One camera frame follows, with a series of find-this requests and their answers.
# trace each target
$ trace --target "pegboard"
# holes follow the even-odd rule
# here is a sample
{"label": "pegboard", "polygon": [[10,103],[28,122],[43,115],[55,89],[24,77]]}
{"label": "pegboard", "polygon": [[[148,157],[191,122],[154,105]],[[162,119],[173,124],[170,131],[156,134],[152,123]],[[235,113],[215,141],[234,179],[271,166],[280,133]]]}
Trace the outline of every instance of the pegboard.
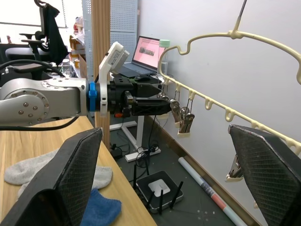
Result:
{"label": "pegboard", "polygon": [[111,32],[137,32],[137,0],[111,0]]}
{"label": "pegboard", "polygon": [[91,0],[82,0],[82,8],[83,8],[83,23],[84,23],[84,33],[85,33],[87,79],[89,81],[94,81]]}
{"label": "pegboard", "polygon": [[130,53],[130,55],[127,57],[126,62],[131,62],[137,44],[137,33],[111,32],[110,46],[116,41],[123,45]]}

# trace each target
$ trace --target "white wall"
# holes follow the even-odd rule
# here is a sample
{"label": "white wall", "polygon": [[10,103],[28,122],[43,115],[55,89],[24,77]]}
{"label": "white wall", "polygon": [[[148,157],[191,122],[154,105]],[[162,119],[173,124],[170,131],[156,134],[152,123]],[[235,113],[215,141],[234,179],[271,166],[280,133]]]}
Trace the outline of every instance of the white wall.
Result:
{"label": "white wall", "polygon": [[[232,30],[243,0],[141,0],[139,35],[170,39],[171,45],[186,44],[192,37]],[[301,52],[301,1],[249,0],[240,30],[282,42]],[[209,38],[193,42],[192,51],[180,56],[169,52],[169,72],[176,80],[241,113],[292,137],[301,134],[301,86],[297,61],[268,44],[243,38]],[[174,86],[169,95],[174,96]],[[181,105],[188,92],[181,93]],[[267,225],[244,181],[225,183],[235,150],[225,111],[216,105],[210,111],[196,97],[196,118],[191,137],[177,138],[170,115],[165,130],[214,176],[251,214]],[[235,117],[232,124],[250,126]]]}

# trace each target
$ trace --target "wooden table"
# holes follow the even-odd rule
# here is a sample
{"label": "wooden table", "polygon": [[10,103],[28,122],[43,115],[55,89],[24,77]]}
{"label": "wooden table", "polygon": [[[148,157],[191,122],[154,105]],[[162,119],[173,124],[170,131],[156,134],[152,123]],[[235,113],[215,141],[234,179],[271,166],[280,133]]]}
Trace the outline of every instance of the wooden table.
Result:
{"label": "wooden table", "polygon": [[[43,123],[38,127],[58,126],[67,121],[69,120]],[[15,203],[16,194],[20,188],[20,186],[4,182],[5,169],[21,160],[51,152],[59,148],[67,138],[88,129],[92,129],[92,125],[87,117],[83,116],[72,125],[60,130],[45,132],[0,131],[0,221]],[[112,225],[156,225],[103,143],[100,146],[97,164],[111,166],[113,170],[111,183],[100,189],[100,193],[106,198],[118,199],[122,202],[121,213]]]}

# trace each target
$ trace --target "power strip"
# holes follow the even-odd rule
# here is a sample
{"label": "power strip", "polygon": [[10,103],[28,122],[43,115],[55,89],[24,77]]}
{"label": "power strip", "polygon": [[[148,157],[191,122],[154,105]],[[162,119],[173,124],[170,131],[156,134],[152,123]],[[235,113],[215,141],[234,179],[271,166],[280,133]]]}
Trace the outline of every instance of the power strip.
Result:
{"label": "power strip", "polygon": [[[161,152],[161,149],[156,150],[155,152],[151,152],[150,155],[159,154]],[[125,156],[125,159],[127,162],[135,161],[137,159],[139,152],[127,154]]]}

